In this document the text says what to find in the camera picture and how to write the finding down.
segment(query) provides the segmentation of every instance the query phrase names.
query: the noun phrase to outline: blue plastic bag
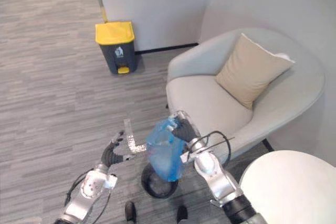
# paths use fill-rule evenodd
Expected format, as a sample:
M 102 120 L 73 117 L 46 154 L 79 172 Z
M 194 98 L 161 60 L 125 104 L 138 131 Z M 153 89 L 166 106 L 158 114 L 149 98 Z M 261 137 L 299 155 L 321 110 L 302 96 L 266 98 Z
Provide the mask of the blue plastic bag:
M 175 137 L 169 129 L 176 127 L 173 118 L 159 122 L 146 138 L 148 159 L 155 172 L 165 181 L 181 178 L 183 163 L 180 159 L 185 142 Z

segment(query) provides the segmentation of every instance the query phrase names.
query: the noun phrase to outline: person's foot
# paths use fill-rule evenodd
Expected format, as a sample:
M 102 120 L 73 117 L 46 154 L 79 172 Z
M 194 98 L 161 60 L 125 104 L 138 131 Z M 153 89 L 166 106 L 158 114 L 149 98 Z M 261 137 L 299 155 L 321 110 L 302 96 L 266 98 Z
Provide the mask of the person's foot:
M 180 206 L 177 210 L 176 215 L 176 221 L 179 223 L 181 220 L 187 220 L 188 219 L 188 210 L 185 206 Z
M 135 205 L 131 201 L 127 201 L 125 204 L 125 219 L 126 221 L 133 221 L 133 223 L 136 223 L 137 221 L 137 213 L 135 209 Z

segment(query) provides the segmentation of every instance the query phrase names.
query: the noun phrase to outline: pillow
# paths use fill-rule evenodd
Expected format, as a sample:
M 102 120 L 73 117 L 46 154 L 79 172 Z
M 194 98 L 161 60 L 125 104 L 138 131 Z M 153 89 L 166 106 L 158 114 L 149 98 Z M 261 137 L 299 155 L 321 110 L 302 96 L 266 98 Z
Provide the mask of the pillow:
M 294 63 L 287 55 L 274 55 L 241 34 L 216 81 L 251 110 L 267 85 Z

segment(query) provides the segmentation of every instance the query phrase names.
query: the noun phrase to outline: robotic hand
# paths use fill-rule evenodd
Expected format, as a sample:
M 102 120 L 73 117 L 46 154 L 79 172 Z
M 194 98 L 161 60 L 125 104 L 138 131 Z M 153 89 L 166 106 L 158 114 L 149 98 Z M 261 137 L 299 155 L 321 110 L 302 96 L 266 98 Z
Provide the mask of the robotic hand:
M 215 198 L 211 203 L 221 207 L 232 224 L 267 224 L 262 215 L 255 212 L 233 176 L 222 168 L 218 158 L 206 146 L 204 138 L 200 137 L 187 115 L 179 111 L 173 116 L 178 126 L 172 130 L 172 133 L 184 140 L 189 149 L 181 159 L 184 163 L 194 161 L 196 171 L 205 179 Z
M 133 155 L 121 156 L 113 152 L 113 149 L 122 140 L 122 135 L 121 131 L 113 137 L 101 156 L 100 164 L 89 171 L 77 196 L 66 205 L 61 217 L 54 224 L 82 223 L 90 215 L 93 204 L 104 190 L 111 191 L 114 188 L 118 178 L 115 175 L 108 175 L 110 166 L 134 158 Z

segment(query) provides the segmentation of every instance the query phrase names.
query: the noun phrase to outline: trash can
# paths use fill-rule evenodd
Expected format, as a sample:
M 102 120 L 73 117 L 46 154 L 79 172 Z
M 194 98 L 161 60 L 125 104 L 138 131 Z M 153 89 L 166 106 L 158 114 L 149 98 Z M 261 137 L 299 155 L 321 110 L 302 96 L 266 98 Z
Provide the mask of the trash can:
M 137 69 L 138 60 L 134 54 L 134 32 L 131 22 L 96 24 L 96 42 L 111 73 L 125 74 Z

